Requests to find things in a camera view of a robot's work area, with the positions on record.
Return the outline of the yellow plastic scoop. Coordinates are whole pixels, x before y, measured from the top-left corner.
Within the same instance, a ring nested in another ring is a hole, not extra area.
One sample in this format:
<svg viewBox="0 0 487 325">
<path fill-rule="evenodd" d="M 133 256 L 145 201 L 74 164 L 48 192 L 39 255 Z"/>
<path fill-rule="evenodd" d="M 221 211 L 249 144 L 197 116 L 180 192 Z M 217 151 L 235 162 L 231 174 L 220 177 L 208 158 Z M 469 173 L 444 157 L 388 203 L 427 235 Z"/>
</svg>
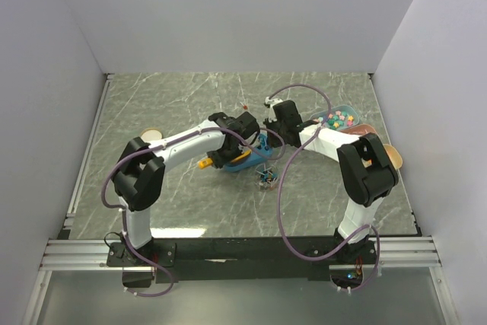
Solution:
<svg viewBox="0 0 487 325">
<path fill-rule="evenodd" d="M 233 167 L 244 163 L 249 158 L 249 156 L 250 151 L 242 152 L 233 159 L 225 158 L 217 153 L 209 152 L 206 158 L 203 158 L 198 162 L 197 167 L 201 170 L 206 169 L 207 167 L 215 167 L 217 169 L 222 169 L 227 166 Z"/>
</svg>

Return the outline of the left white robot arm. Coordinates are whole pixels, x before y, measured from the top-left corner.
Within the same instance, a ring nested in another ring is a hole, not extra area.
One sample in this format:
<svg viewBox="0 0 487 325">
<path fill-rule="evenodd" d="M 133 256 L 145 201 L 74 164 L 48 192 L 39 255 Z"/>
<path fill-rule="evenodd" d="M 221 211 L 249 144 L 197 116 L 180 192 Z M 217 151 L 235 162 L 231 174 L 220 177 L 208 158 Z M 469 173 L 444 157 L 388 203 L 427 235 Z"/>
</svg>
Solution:
<svg viewBox="0 0 487 325">
<path fill-rule="evenodd" d="M 151 259 L 151 206 L 159 199 L 166 173 L 203 154 L 211 166 L 221 169 L 242 155 L 244 140 L 258 134 L 259 124 L 250 113 L 230 117 L 219 112 L 185 132 L 153 143 L 131 140 L 111 177 L 123 210 L 123 236 L 129 239 L 126 258 L 136 266 Z"/>
</svg>

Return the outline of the blue lollipop tray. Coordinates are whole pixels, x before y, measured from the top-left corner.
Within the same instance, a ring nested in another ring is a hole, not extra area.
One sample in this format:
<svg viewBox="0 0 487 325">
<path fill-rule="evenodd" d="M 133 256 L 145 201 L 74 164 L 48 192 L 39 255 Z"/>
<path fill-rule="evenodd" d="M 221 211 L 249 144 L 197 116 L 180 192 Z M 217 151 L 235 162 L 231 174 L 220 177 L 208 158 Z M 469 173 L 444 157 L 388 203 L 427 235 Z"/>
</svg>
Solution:
<svg viewBox="0 0 487 325">
<path fill-rule="evenodd" d="M 260 133 L 258 140 L 259 144 L 254 148 L 258 151 L 258 154 L 252 150 L 247 150 L 244 152 L 242 158 L 226 164 L 223 169 L 230 173 L 236 173 L 267 162 L 272 156 L 273 149 L 268 144 L 267 135 Z"/>
</svg>

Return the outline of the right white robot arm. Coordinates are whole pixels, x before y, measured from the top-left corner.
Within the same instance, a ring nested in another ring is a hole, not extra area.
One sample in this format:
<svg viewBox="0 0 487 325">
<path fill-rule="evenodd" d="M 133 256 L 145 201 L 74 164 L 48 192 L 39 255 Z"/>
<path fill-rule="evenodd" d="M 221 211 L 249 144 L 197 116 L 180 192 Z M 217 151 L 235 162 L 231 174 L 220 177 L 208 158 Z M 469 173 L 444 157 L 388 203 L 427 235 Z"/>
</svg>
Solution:
<svg viewBox="0 0 487 325">
<path fill-rule="evenodd" d="M 380 204 L 399 182 L 383 142 L 372 132 L 344 133 L 343 129 L 355 122 L 355 114 L 347 109 L 332 108 L 304 121 L 292 100 L 267 97 L 265 106 L 269 117 L 264 125 L 279 135 L 268 137 L 273 148 L 289 145 L 339 163 L 349 200 L 336 229 L 334 254 L 342 263 L 353 262 L 361 253 L 359 242 L 368 236 Z"/>
</svg>

